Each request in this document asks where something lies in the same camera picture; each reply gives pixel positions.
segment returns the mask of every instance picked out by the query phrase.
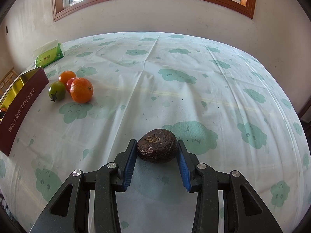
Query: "green cloud print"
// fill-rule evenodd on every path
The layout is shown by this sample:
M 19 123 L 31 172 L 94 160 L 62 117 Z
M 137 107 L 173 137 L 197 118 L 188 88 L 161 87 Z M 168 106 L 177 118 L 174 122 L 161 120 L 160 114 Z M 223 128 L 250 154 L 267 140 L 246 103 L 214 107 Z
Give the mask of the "green cloud print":
M 50 71 L 46 74 L 46 77 L 50 78 L 56 74 L 56 70 Z
M 247 61 L 247 62 L 249 63 L 249 60 L 248 60 L 247 58 L 245 58 L 245 57 L 243 57 L 243 56 L 240 56 L 240 55 L 238 55 L 238 57 L 239 57 L 240 59 L 242 59 L 242 60 L 244 60 L 244 61 Z
M 115 41 L 109 41 L 109 42 L 101 43 L 98 46 L 107 46 L 107 45 L 109 45 L 111 43 L 115 43 Z
M 156 38 L 149 38 L 149 37 L 140 39 L 140 41 L 155 41 L 155 40 L 156 40 Z
M 81 54 L 78 54 L 76 57 L 77 58 L 82 58 L 82 57 L 88 56 L 90 54 L 92 54 L 92 52 L 86 51 L 86 52 L 83 52 Z
M 212 52 L 220 52 L 217 48 L 214 47 L 206 47 L 206 49 Z
M 74 48 L 77 48 L 79 45 L 74 45 L 74 46 L 71 46 L 70 48 L 69 48 L 69 50 L 70 49 L 74 49 Z
M 134 66 L 138 61 L 137 60 L 122 60 L 118 62 L 118 65 L 125 66 L 125 67 L 132 67 Z
M 183 35 L 170 35 L 171 38 L 184 38 Z
M 6 172 L 4 160 L 0 159 L 0 178 L 4 178 Z
M 36 170 L 36 188 L 42 194 L 44 200 L 47 202 L 53 197 L 56 191 L 62 185 L 60 178 L 56 173 L 47 170 L 47 169 L 39 169 Z
M 225 208 L 221 208 L 219 210 L 219 216 L 220 216 L 221 219 L 224 218 L 224 216 L 225 216 Z
M 103 39 L 105 39 L 105 38 L 104 37 L 100 37 L 100 38 L 93 39 L 93 41 L 99 41 L 99 40 L 103 40 Z
M 93 107 L 90 103 L 66 103 L 59 109 L 60 114 L 64 114 L 64 123 L 72 123 L 76 118 L 83 119 L 87 112 Z
M 116 100 L 111 96 L 96 96 L 92 100 L 93 108 L 89 115 L 93 119 L 111 120 L 116 112 Z
M 169 52 L 170 53 L 187 54 L 187 55 L 188 55 L 188 53 L 190 53 L 187 49 L 180 49 L 180 48 L 169 50 Z
M 97 74 L 96 68 L 90 66 L 82 67 L 76 72 L 77 77 L 84 77 L 86 75 L 90 76 L 93 74 Z
M 251 59 L 252 59 L 253 61 L 255 61 L 255 62 L 257 62 L 257 63 L 260 64 L 260 62 L 259 62 L 258 60 L 256 60 L 255 58 L 251 57 Z
M 244 142 L 250 144 L 250 146 L 260 149 L 263 145 L 267 144 L 267 135 L 257 126 L 250 123 L 246 123 L 245 125 L 238 123 L 238 129 L 242 132 Z
M 195 81 L 197 80 L 193 76 L 174 69 L 160 69 L 159 74 L 162 74 L 162 78 L 166 81 L 176 80 L 179 82 L 195 84 Z
M 144 55 L 148 53 L 148 51 L 145 51 L 145 50 L 127 50 L 125 54 L 129 54 L 131 56 L 137 56 L 137 55 Z
M 265 97 L 262 94 L 256 92 L 255 90 L 244 89 L 243 91 L 247 93 L 253 100 L 259 103 L 264 103 L 266 101 Z
M 302 129 L 301 129 L 301 126 L 299 125 L 299 123 L 293 123 L 293 126 L 294 126 L 297 134 L 301 136 L 302 135 Z
M 252 72 L 253 75 L 257 76 L 259 79 L 261 80 L 265 80 L 262 75 L 260 75 L 259 73 L 255 73 L 255 72 Z
M 182 140 L 190 153 L 201 155 L 217 147 L 218 135 L 199 122 L 179 122 L 162 128 L 173 132 L 178 140 Z
M 227 64 L 225 62 L 222 62 L 220 60 L 209 60 L 209 61 L 213 62 L 215 65 L 220 66 L 220 67 L 222 67 L 224 69 L 231 68 L 231 66 L 229 64 Z
M 288 193 L 290 192 L 290 187 L 281 180 L 276 185 L 271 187 L 272 205 L 276 205 L 278 208 L 282 207 L 285 200 L 288 198 Z
M 286 100 L 286 99 L 281 99 L 281 102 L 284 104 L 284 106 L 288 109 L 291 109 L 292 105 L 290 103 L 290 101 Z
M 304 154 L 304 156 L 302 157 L 302 165 L 305 166 L 307 169 L 309 169 L 309 156 L 308 154 Z

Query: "white wall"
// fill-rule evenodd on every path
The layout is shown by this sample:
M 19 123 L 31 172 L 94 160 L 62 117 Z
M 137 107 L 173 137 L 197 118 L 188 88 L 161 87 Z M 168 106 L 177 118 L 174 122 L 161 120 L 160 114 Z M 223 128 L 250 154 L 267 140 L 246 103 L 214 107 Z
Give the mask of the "white wall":
M 3 76 L 13 67 L 13 62 L 11 59 L 10 51 L 7 48 L 7 43 L 5 42 L 4 31 L 0 30 L 0 80 Z
M 33 61 L 34 49 L 56 38 L 66 42 L 106 32 L 172 32 L 217 40 L 253 55 L 296 111 L 311 94 L 311 22 L 297 0 L 256 0 L 253 20 L 200 0 L 112 0 L 55 23 L 51 0 L 17 0 L 0 30 L 6 25 L 9 33 L 0 37 L 20 69 Z

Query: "green tissue package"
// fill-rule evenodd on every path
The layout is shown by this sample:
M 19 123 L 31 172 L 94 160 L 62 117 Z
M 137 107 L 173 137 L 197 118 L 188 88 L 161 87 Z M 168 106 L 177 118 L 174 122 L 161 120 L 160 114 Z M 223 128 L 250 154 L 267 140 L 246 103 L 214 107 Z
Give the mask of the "green tissue package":
M 57 40 L 53 40 L 40 46 L 33 52 L 33 57 L 37 57 L 35 60 L 35 67 L 46 67 L 64 57 L 63 44 Z

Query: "bedsheet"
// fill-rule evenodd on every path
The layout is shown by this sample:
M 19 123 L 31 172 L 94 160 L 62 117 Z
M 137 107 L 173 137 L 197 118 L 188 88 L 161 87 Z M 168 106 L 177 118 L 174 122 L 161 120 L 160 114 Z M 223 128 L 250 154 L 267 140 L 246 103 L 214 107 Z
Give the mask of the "bedsheet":
M 172 131 L 216 171 L 239 170 L 284 233 L 298 225 L 311 203 L 310 152 L 290 100 L 256 58 L 216 41 L 160 32 L 63 45 L 65 56 L 45 68 L 50 83 L 9 157 L 0 154 L 2 193 L 27 231 L 73 170 L 98 170 L 130 139 L 156 128 Z M 76 104 L 69 94 L 50 101 L 49 85 L 65 70 L 91 81 L 89 103 Z M 191 232 L 197 195 L 183 187 L 175 159 L 156 165 L 138 158 L 131 185 L 116 197 L 122 232 Z M 93 208 L 92 193 L 90 232 Z

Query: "cherry tomato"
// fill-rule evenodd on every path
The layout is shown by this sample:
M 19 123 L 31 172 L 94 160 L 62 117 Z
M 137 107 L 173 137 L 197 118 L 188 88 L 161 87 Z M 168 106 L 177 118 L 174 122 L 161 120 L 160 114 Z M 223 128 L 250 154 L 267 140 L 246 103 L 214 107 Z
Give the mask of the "cherry tomato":
M 69 93 L 70 93 L 71 83 L 74 81 L 74 79 L 76 79 L 76 77 L 69 79 L 66 83 L 66 89 Z
M 49 97 L 52 101 L 60 101 L 65 97 L 66 94 L 66 87 L 64 83 L 60 81 L 56 81 L 51 84 L 49 88 Z

